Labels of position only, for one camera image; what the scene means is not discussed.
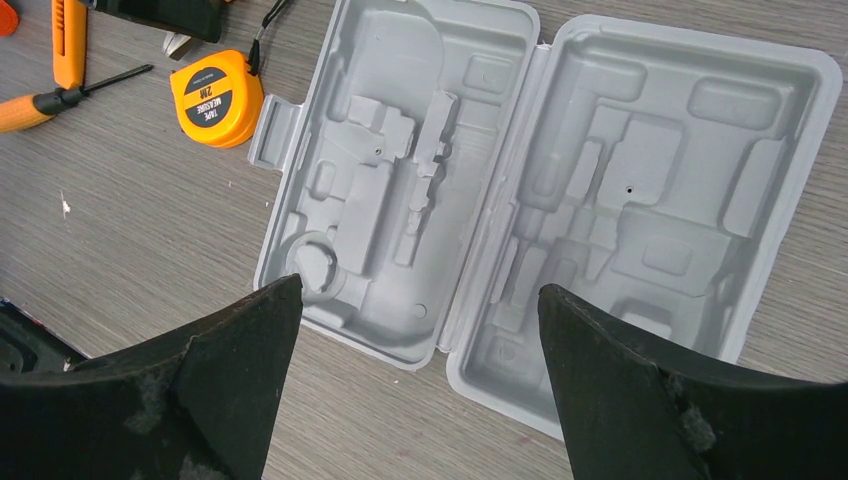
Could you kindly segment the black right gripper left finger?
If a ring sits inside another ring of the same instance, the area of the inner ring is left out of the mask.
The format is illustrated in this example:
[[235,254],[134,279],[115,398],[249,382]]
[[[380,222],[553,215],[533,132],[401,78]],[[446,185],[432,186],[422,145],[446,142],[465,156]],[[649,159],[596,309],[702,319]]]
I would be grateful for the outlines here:
[[290,275],[64,372],[1,372],[5,479],[258,479],[297,339]]

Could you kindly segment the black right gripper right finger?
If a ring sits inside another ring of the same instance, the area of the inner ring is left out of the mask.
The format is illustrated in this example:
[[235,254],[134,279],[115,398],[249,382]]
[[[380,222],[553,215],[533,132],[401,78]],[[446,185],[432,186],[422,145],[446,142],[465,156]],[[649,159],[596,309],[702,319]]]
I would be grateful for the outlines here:
[[539,334],[577,479],[843,479],[847,386],[726,363],[565,288]]

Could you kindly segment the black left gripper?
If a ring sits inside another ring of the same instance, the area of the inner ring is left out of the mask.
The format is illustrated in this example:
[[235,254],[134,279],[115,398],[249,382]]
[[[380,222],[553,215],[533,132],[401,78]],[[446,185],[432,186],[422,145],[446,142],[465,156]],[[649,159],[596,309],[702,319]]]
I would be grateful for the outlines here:
[[136,24],[217,43],[224,0],[82,0],[90,10]]

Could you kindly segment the orange tape measure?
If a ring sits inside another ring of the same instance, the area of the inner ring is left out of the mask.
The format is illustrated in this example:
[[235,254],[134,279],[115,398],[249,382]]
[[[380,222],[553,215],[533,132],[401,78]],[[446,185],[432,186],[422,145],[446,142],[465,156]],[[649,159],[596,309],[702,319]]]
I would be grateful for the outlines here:
[[273,4],[248,53],[221,50],[171,73],[176,117],[187,137],[215,148],[232,148],[251,138],[264,101],[261,42],[286,6],[285,1]]

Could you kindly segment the grey plastic tool case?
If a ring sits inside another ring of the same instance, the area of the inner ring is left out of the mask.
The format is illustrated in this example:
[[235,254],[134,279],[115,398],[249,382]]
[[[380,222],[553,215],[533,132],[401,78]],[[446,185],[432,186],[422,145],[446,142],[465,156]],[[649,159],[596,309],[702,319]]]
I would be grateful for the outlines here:
[[840,96],[819,50],[598,15],[549,44],[515,1],[340,1],[305,100],[248,154],[281,172],[253,285],[302,319],[560,438],[547,284],[738,360]]

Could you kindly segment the orange black pliers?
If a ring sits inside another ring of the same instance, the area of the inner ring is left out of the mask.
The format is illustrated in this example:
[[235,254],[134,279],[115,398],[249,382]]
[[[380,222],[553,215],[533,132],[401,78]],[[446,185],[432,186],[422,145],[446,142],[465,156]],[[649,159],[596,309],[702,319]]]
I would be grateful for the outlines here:
[[191,51],[198,43],[199,39],[176,32],[168,32],[165,35],[162,51],[170,59],[175,61],[182,60],[189,51]]

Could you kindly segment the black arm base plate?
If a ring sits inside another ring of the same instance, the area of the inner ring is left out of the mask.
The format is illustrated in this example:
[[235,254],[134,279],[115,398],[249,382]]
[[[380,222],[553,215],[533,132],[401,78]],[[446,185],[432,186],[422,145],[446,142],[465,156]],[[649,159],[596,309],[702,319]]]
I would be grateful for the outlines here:
[[15,306],[1,300],[1,372],[64,372],[88,357]]

